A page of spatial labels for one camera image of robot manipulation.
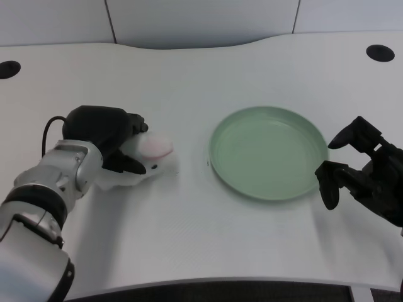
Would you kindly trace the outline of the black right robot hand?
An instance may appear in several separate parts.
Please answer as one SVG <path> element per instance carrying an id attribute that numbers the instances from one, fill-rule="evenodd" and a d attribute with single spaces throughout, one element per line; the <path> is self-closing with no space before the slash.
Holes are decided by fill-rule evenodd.
<path id="1" fill-rule="evenodd" d="M 339 203 L 343 187 L 364 207 L 389 223 L 402 227 L 402 149 L 389 143 L 382 133 L 358 116 L 328 145 L 329 149 L 352 146 L 370 161 L 356 170 L 347 164 L 325 160 L 315 171 L 321 198 L 327 209 Z"/>

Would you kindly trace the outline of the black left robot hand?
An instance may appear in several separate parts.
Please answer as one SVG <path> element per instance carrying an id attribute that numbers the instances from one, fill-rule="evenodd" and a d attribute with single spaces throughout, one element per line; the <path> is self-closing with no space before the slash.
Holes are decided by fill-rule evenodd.
<path id="1" fill-rule="evenodd" d="M 142 116 L 120 108 L 80 106 L 65 118 L 65 140 L 80 140 L 95 145 L 103 156 L 102 168 L 117 172 L 146 173 L 143 164 L 125 155 L 120 147 L 149 129 Z"/>

